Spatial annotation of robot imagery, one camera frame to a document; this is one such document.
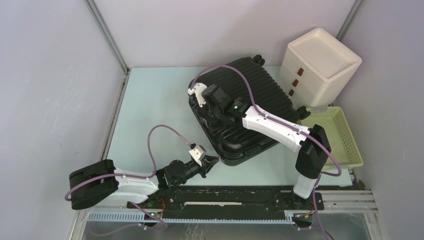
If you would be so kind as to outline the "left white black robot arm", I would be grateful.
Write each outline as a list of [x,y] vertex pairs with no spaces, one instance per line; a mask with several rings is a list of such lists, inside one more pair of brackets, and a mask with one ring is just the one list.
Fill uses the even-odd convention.
[[72,172],[70,190],[64,199],[73,210],[92,208],[103,201],[133,202],[153,208],[174,187],[197,175],[205,178],[218,162],[219,158],[209,155],[199,162],[191,159],[184,163],[176,159],[150,176],[116,168],[113,160],[106,159]]

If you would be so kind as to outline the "black ribbed hard-shell suitcase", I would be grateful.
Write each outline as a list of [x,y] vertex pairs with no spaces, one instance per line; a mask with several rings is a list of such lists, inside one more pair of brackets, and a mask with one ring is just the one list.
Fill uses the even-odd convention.
[[195,94],[189,95],[189,107],[200,123],[221,161],[230,167],[257,156],[278,144],[264,134],[243,127],[242,118],[255,103],[263,110],[299,124],[311,113],[306,106],[298,109],[289,96],[264,69],[265,59],[257,54],[234,60],[201,74],[188,86],[212,87],[205,104],[199,105]]

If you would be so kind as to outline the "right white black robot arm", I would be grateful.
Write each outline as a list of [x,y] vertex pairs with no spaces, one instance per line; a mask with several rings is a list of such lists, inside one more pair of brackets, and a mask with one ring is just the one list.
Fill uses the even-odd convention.
[[231,98],[215,84],[194,85],[193,93],[199,107],[205,111],[208,125],[222,127],[240,125],[282,143],[297,154],[297,181],[291,194],[291,204],[304,209],[311,202],[311,193],[329,158],[331,147],[323,127],[299,125],[273,115],[242,97]]

